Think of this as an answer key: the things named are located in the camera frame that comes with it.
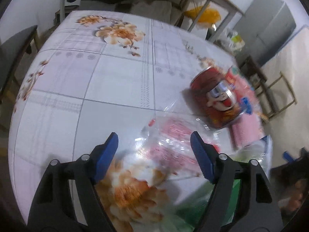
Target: blue object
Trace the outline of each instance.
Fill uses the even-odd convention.
[[[205,144],[197,132],[191,134],[190,144],[205,179],[214,184],[214,162],[218,152],[212,145]]]
[[[111,164],[118,148],[118,135],[111,133],[103,145],[98,145],[92,151],[90,157],[95,162],[95,183],[102,180]]]
[[[288,163],[294,161],[293,157],[292,157],[287,151],[285,151],[285,152],[282,154],[282,157],[283,157],[283,159],[285,159]]]
[[[245,108],[245,113],[251,115],[252,114],[252,106],[250,104],[250,101],[247,97],[241,98],[241,105],[243,108]]]

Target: pink package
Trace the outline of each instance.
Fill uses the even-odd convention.
[[[248,146],[261,138],[261,124],[255,113],[252,115],[243,113],[232,125],[232,130],[238,148]]]
[[[209,134],[205,133],[204,127],[199,127],[196,118],[192,118],[192,121],[184,120],[169,113],[151,120],[148,124],[149,137],[143,146],[143,156],[175,172],[187,170],[199,174],[200,167],[190,145],[191,133],[198,131],[205,143],[212,144],[218,152],[220,148],[214,144]]]

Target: plastic bag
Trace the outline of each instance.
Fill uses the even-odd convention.
[[[217,9],[210,8],[209,6],[210,5],[208,5],[207,9],[203,12],[197,21],[197,23],[204,28],[210,28],[213,24],[221,20],[219,11]],[[185,11],[184,15],[194,20],[202,7],[203,6],[198,6],[196,8]]]
[[[224,30],[219,36],[218,41],[220,46],[233,56],[236,56],[241,52],[242,48],[245,46],[245,41],[241,38],[238,32],[230,29]]]
[[[190,135],[198,131],[214,144],[218,139],[194,116],[173,113],[178,103],[174,100],[164,112],[157,112],[135,138],[134,147],[116,154],[105,178],[95,186],[118,232],[154,230],[175,202],[175,189],[186,196],[185,191],[191,193],[199,186],[185,189],[181,180],[206,182],[191,149]]]
[[[225,78],[235,87],[237,98],[241,99],[245,109],[240,118],[232,124],[235,144],[242,148],[265,136],[260,120],[262,111],[254,89],[237,67],[232,66]]]
[[[241,162],[248,162],[251,159],[257,160],[267,177],[269,177],[269,172],[271,169],[271,157],[272,139],[270,135],[251,143],[249,146],[244,147],[235,155],[231,156],[233,160]]]

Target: dark chair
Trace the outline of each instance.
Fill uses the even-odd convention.
[[[16,96],[9,91],[9,87],[12,82],[20,87],[14,74],[24,53],[31,51],[29,48],[33,39],[39,51],[41,46],[37,35],[37,25],[22,30],[0,45],[0,104],[4,97],[7,97],[13,104],[15,103]],[[8,129],[2,125],[0,125],[0,130],[8,132]]]

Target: yellow bag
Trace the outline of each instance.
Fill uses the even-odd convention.
[[[185,11],[184,15],[194,20],[197,17],[200,10],[202,9],[202,7],[203,6],[199,6],[196,9],[194,8],[194,9]],[[209,8],[209,5],[208,5],[207,9],[203,12],[203,14],[198,19],[197,22],[201,26],[206,26],[208,28],[220,20],[221,20],[221,16],[220,16],[219,11],[213,8]]]

